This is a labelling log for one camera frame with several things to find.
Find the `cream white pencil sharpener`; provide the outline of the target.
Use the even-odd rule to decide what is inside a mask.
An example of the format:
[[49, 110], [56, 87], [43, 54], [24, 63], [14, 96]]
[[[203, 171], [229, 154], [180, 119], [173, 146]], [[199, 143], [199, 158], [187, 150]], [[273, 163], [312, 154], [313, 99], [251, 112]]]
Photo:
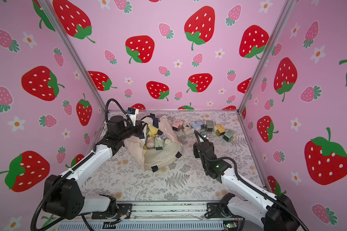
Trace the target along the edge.
[[194, 130], [189, 124], [184, 124], [182, 131], [186, 136], [191, 136], [192, 134], [194, 134]]

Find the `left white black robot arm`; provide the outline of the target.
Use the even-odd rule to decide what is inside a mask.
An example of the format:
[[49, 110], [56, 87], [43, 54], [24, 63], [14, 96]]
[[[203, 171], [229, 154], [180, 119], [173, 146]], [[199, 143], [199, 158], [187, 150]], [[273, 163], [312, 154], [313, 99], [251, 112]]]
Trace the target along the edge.
[[69, 220], [95, 212], [100, 212], [107, 218], [116, 216], [119, 208], [114, 197], [108, 195], [85, 197], [81, 188], [104, 162], [124, 146], [126, 139], [140, 136], [145, 126], [144, 122], [137, 121], [135, 126], [130, 126], [117, 133], [107, 131], [95, 148], [79, 163], [58, 176], [48, 177], [45, 181], [39, 210]]

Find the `light blue pencil sharpener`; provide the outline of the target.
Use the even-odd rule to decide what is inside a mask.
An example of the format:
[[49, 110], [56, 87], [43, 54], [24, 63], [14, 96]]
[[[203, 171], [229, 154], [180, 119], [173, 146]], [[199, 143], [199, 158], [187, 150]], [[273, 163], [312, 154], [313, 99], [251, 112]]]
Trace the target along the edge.
[[191, 123], [191, 127], [195, 130], [195, 131], [201, 131], [202, 129], [205, 128], [205, 124], [202, 120], [199, 121], [195, 121]]

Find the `cream canvas tote bag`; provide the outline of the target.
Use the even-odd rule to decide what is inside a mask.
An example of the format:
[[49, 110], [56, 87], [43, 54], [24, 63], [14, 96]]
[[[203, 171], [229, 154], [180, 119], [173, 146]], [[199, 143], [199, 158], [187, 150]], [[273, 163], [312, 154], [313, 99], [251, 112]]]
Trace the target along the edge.
[[[140, 136], [132, 136], [124, 141], [130, 155], [138, 162], [143, 170], [153, 172], [174, 163], [182, 157], [182, 144], [178, 140], [167, 116], [156, 117], [150, 114], [141, 119], [145, 127]], [[164, 149], [155, 149], [155, 137], [148, 133], [147, 125], [153, 125], [167, 136], [164, 139]]]

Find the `grey green pencil sharpener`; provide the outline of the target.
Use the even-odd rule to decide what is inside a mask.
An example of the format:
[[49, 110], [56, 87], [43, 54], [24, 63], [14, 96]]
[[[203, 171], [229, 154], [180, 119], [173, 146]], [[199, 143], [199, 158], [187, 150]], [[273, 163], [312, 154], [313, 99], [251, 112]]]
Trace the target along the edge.
[[212, 120], [205, 121], [205, 130], [206, 132], [213, 132], [215, 129], [215, 124]]

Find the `pink pencil sharpener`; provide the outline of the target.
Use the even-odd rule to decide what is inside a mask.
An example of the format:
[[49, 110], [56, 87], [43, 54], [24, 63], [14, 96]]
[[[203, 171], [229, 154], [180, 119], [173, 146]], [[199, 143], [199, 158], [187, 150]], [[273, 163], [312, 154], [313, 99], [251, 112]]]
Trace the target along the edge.
[[172, 129], [174, 131], [181, 131], [183, 124], [184, 124], [184, 122], [182, 120], [175, 120], [172, 124]]

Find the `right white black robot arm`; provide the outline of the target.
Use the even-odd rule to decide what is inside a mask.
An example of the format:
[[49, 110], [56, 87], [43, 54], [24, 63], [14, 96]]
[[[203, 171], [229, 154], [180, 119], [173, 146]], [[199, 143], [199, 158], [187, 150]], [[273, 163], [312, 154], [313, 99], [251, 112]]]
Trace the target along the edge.
[[246, 200], [227, 194], [221, 203], [232, 215], [240, 216], [258, 225], [264, 231], [296, 231], [302, 227], [296, 210], [286, 196], [277, 196], [242, 177], [236, 167], [217, 158], [212, 142], [196, 142], [193, 152], [200, 158], [205, 174], [236, 191]]

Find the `mint green pencil sharpener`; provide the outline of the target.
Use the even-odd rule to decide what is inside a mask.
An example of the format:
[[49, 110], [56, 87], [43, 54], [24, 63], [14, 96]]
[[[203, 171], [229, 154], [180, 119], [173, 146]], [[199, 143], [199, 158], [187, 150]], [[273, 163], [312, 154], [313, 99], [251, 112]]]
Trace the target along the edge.
[[236, 137], [237, 137], [237, 134], [233, 130], [226, 130], [225, 134], [223, 135], [223, 139], [226, 142], [233, 142], [233, 140], [236, 139]]

